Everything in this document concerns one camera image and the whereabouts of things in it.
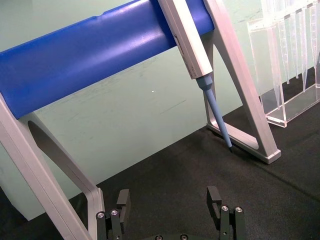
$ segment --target black table surface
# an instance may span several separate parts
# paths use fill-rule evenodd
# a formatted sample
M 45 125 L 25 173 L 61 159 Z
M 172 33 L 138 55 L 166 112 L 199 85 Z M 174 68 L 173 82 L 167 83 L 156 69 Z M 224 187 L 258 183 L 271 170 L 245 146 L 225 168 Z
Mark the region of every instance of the black table surface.
M 251 132 L 242 107 L 224 117 Z M 206 187 L 217 186 L 223 203 L 242 206 L 248 239 L 320 239 L 320 104 L 292 120 L 271 125 L 281 158 L 265 164 L 203 127 L 101 182 L 106 210 L 119 190 L 130 189 L 126 239 L 187 233 L 218 239 L 206 206 Z M 71 199 L 86 222 L 83 194 Z M 46 214 L 3 236 L 5 240 L 62 239 Z

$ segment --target gray metal leg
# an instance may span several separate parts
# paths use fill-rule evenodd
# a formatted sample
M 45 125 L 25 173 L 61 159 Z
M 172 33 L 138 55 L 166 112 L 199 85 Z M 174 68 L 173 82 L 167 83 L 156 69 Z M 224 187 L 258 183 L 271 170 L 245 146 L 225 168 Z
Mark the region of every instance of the gray metal leg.
M 101 190 L 83 175 L 67 151 L 34 114 L 16 120 L 1 95 L 0 141 L 62 237 L 65 240 L 96 240 L 95 216 L 97 212 L 104 211 Z M 89 231 L 66 198 L 39 148 L 85 193 Z
M 239 93 L 252 127 L 254 136 L 251 136 L 229 124 L 226 124 L 232 142 L 267 164 L 281 156 L 274 137 L 266 120 L 258 93 L 252 80 L 250 70 L 242 53 L 236 32 L 233 28 L 228 12 L 222 0 L 204 0 L 215 29 L 202 37 L 204 48 L 213 68 L 213 45 L 219 51 L 234 85 Z M 205 99 L 205 109 L 208 127 L 220 133 L 217 122 Z

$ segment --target blue foam tube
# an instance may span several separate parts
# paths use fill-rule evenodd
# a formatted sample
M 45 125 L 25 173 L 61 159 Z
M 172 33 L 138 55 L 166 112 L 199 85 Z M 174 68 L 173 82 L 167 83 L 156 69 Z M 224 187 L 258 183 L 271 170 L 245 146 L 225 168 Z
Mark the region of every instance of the blue foam tube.
M 186 2 L 199 35 L 214 30 L 203 0 Z M 174 46 L 158 0 L 134 0 L 0 52 L 0 93 L 19 119 Z
M 209 102 L 209 105 L 211 107 L 211 110 L 213 112 L 213 115 L 215 117 L 216 123 L 219 126 L 220 132 L 223 136 L 223 139 L 225 140 L 228 148 L 230 149 L 230 151 L 232 152 L 232 143 L 225 125 L 225 122 L 222 118 L 222 114 L 219 110 L 219 107 L 217 105 L 214 93 L 211 89 L 212 86 L 212 78 L 210 76 L 210 74 L 198 77 L 196 79 L 196 82 L 198 83 L 199 88 L 201 88 Z

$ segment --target bolt head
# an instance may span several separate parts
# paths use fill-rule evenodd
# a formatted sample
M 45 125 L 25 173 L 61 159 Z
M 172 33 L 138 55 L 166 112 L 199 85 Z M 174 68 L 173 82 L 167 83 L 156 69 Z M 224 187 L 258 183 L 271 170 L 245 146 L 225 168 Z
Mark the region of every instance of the bolt head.
M 105 216 L 105 214 L 103 212 L 99 212 L 97 215 L 97 217 L 100 219 L 102 219 L 104 216 Z
M 242 208 L 239 207 L 239 206 L 237 206 L 237 207 L 235 208 L 235 210 L 236 210 L 238 213 L 241 213 L 241 212 L 243 211 Z
M 188 236 L 185 235 L 185 234 L 182 234 L 182 235 L 180 236 L 180 239 L 181 239 L 181 240 L 188 240 Z
M 112 215 L 112 216 L 115 216 L 115 215 L 117 215 L 117 214 L 118 214 L 118 211 L 117 211 L 117 210 L 112 210 L 112 211 L 111 211 L 111 215 Z
M 229 208 L 228 208 L 227 206 L 222 206 L 221 209 L 222 209 L 223 211 L 228 211 L 228 210 L 229 210 Z

